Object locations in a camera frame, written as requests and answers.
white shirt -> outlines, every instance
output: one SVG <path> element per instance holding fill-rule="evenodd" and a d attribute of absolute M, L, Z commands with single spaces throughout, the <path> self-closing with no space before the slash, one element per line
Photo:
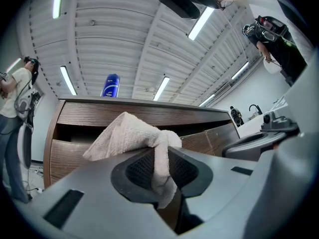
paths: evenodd
<path fill-rule="evenodd" d="M 5 104 L 0 111 L 0 114 L 7 118 L 15 118 L 17 116 L 16 110 L 14 108 L 14 102 L 20 93 L 21 97 L 26 91 L 29 90 L 29 85 L 31 86 L 30 80 L 32 78 L 32 74 L 29 70 L 22 67 L 16 70 L 12 74 L 12 77 L 15 79 L 17 85 L 13 91 L 8 93 L 8 98 L 5 100 Z"/>

white corrugated ceiling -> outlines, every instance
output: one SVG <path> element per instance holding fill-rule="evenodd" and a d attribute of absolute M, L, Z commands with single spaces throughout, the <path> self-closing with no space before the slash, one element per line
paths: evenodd
<path fill-rule="evenodd" d="M 166 75 L 170 81 L 159 101 L 199 105 L 230 72 L 259 57 L 241 34 L 253 15 L 236 2 L 215 10 L 195 41 L 186 36 L 195 21 L 158 0 L 62 0 L 58 19 L 52 19 L 52 5 L 30 0 L 24 23 L 58 97 L 70 94 L 60 72 L 65 65 L 79 95 L 99 96 L 107 76 L 116 73 L 119 97 L 152 100 L 149 88 L 156 90 Z"/>

wooden cabinet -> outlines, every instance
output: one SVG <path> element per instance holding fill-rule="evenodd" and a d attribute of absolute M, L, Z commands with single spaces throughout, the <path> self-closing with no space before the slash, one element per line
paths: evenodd
<path fill-rule="evenodd" d="M 120 98 L 62 96 L 51 121 L 44 150 L 47 188 L 78 166 L 82 155 L 122 112 L 180 136 L 185 149 L 221 156 L 224 146 L 239 139 L 226 111 L 172 103 Z"/>

vr headset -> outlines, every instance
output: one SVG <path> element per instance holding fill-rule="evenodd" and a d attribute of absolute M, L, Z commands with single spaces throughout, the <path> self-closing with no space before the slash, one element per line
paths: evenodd
<path fill-rule="evenodd" d="M 182 18 L 198 19 L 200 17 L 199 9 L 194 3 L 203 4 L 214 9 L 224 10 L 220 0 L 159 0 L 168 8 L 176 12 Z"/>

floor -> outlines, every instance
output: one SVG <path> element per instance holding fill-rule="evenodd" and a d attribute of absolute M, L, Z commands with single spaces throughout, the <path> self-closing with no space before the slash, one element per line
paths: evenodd
<path fill-rule="evenodd" d="M 28 175 L 28 170 L 23 165 L 21 165 L 21 172 L 22 172 L 23 185 L 25 189 L 27 190 L 27 193 L 30 193 L 33 199 L 36 198 L 39 194 L 41 194 L 41 191 L 44 189 L 43 164 L 31 163 L 31 167 L 29 169 L 29 175 Z M 3 171 L 3 183 L 6 189 L 10 191 L 10 187 L 8 186 L 9 182 L 8 182 L 7 172 L 5 168 Z"/>

